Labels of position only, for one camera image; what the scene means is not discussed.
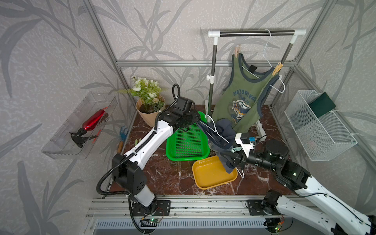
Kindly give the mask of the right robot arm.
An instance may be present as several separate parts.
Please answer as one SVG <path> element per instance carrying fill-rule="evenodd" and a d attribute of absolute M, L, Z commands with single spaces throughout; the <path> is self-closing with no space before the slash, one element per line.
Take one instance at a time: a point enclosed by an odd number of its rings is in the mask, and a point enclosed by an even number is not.
<path fill-rule="evenodd" d="M 287 158 L 288 147 L 278 140 L 266 142 L 256 153 L 252 141 L 239 141 L 228 149 L 216 151 L 230 168 L 247 164 L 270 170 L 273 177 L 300 198 L 313 203 L 318 211 L 296 203 L 281 193 L 269 190 L 259 209 L 268 215 L 280 214 L 297 219 L 327 235 L 374 235 L 376 217 L 353 209 L 327 190 L 308 170 Z"/>

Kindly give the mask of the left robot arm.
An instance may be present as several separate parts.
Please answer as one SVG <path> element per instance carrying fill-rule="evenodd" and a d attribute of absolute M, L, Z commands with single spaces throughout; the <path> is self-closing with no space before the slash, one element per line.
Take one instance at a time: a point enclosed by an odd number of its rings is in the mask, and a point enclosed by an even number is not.
<path fill-rule="evenodd" d="M 180 86 L 173 84 L 173 103 L 160 111 L 155 119 L 154 127 L 134 148 L 124 155 L 117 154 L 113 167 L 99 180 L 96 190 L 100 195 L 126 194 L 135 202 L 146 208 L 156 204 L 157 196 L 146 185 L 143 169 L 160 145 L 177 130 L 188 128 L 199 121 L 199 113 L 191 109 L 193 101 L 182 97 Z M 105 192 L 101 189 L 103 182 L 113 176 L 113 181 L 121 185 L 125 191 Z"/>

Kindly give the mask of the olive green tank top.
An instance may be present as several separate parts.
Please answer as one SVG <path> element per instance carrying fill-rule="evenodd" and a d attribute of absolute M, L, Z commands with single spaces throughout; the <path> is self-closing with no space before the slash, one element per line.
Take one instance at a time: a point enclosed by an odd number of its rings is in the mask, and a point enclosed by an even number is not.
<path fill-rule="evenodd" d="M 258 72 L 249 65 L 243 54 L 232 56 L 232 72 L 229 84 L 215 105 L 212 119 L 215 124 L 228 121 L 237 133 L 246 133 L 263 116 L 262 107 L 280 75 L 271 67 Z"/>

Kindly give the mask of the green perforated plastic basket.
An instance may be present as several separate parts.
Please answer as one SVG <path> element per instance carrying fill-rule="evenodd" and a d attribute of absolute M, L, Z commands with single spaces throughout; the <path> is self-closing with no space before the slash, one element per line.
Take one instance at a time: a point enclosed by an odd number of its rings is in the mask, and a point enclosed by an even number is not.
<path fill-rule="evenodd" d="M 210 153 L 207 136 L 196 123 L 178 129 L 167 138 L 165 153 L 175 162 L 205 159 Z"/>

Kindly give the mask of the yellow plastic tray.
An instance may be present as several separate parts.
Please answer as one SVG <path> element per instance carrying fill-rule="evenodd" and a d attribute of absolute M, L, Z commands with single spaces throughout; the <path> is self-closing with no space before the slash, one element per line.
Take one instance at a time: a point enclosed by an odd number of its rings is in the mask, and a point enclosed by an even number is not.
<path fill-rule="evenodd" d="M 232 169 L 228 173 L 218 156 L 195 161 L 192 167 L 196 185 L 207 190 L 235 181 L 238 171 Z"/>

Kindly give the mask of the white flower plant pot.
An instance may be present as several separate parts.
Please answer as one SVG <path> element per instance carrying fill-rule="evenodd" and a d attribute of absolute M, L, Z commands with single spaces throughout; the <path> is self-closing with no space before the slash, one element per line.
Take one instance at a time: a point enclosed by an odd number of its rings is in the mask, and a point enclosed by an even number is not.
<path fill-rule="evenodd" d="M 116 92 L 138 98 L 136 103 L 138 113 L 148 126 L 154 127 L 157 115 L 165 107 L 165 99 L 161 96 L 163 89 L 158 81 L 146 77 L 134 75 L 131 77 L 131 82 L 133 83 L 132 88 L 121 89 Z"/>

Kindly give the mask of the metal clothes rack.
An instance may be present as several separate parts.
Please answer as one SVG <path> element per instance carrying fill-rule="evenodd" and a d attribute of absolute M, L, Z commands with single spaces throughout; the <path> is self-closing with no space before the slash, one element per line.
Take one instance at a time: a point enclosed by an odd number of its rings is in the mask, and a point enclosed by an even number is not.
<path fill-rule="evenodd" d="M 272 36 L 290 36 L 290 42 L 287 46 L 287 49 L 281 59 L 280 62 L 285 64 L 287 56 L 291 51 L 292 46 L 294 45 L 295 41 L 299 36 L 304 36 L 306 34 L 305 29 L 287 29 L 287 30 L 271 30 L 271 37 Z M 212 52 L 212 67 L 211 73 L 207 76 L 207 80 L 210 82 L 210 90 L 209 90 L 209 100 L 208 104 L 212 104 L 212 97 L 213 97 L 213 88 L 214 88 L 214 81 L 215 81 L 215 66 L 216 66 L 216 55 L 217 55 L 217 46 L 218 40 L 221 37 L 250 37 L 250 36 L 268 36 L 269 34 L 267 31 L 264 30 L 212 30 L 208 32 L 208 37 L 213 38 L 213 52 Z M 215 123 L 212 119 L 212 113 L 210 111 L 207 112 L 207 120 L 210 120 L 212 123 Z"/>

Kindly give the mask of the red spray bottle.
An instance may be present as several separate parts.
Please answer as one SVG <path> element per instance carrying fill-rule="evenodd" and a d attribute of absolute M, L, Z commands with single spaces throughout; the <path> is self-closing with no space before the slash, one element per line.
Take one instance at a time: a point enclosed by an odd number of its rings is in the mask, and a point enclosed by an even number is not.
<path fill-rule="evenodd" d="M 83 148 L 84 144 L 88 140 L 92 140 L 98 137 L 98 135 L 93 135 L 90 137 L 84 137 L 88 132 L 94 131 L 94 129 L 105 121 L 108 118 L 108 113 L 106 112 L 107 107 L 104 109 L 99 109 L 96 113 L 94 113 L 91 117 L 89 117 L 81 127 L 76 132 L 70 132 L 70 137 L 72 141 L 79 147 Z"/>

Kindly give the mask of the dark green cloth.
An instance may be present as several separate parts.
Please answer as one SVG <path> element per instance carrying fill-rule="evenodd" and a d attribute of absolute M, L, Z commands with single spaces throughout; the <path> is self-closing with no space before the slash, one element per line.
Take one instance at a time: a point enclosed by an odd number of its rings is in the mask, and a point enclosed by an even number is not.
<path fill-rule="evenodd" d="M 317 118 L 320 118 L 321 116 L 336 108 L 336 104 L 331 100 L 326 92 L 319 95 L 308 105 Z"/>

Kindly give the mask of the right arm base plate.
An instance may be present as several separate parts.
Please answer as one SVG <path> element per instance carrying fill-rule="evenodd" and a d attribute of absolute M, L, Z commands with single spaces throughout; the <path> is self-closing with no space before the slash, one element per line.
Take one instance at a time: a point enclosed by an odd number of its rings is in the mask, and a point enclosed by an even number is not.
<path fill-rule="evenodd" d="M 276 208 L 277 201 L 275 199 L 247 200 L 245 205 L 249 210 L 250 215 L 282 215 Z"/>

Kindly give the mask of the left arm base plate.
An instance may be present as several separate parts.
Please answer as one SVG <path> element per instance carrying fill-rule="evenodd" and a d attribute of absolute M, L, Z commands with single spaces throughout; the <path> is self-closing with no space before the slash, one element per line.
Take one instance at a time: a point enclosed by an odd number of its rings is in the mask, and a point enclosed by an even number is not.
<path fill-rule="evenodd" d="M 130 210 L 133 216 L 169 216 L 171 209 L 170 200 L 157 200 L 152 202 L 149 207 L 141 203 L 131 202 Z"/>

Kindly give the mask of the clear acrylic wall shelf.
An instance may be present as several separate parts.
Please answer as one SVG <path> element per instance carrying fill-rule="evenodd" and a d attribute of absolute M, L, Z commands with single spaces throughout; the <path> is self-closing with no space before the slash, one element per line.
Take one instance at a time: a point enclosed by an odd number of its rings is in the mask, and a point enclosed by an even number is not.
<path fill-rule="evenodd" d="M 89 92 L 77 108 L 70 114 L 50 141 L 43 147 L 42 153 L 55 160 L 83 160 L 86 159 L 112 115 L 118 102 L 114 95 L 97 94 Z M 98 135 L 97 138 L 88 140 L 83 148 L 79 148 L 71 139 L 70 132 L 76 132 L 81 125 L 99 109 L 107 107 L 108 118 L 99 124 L 94 131 L 88 132 L 84 137 Z"/>

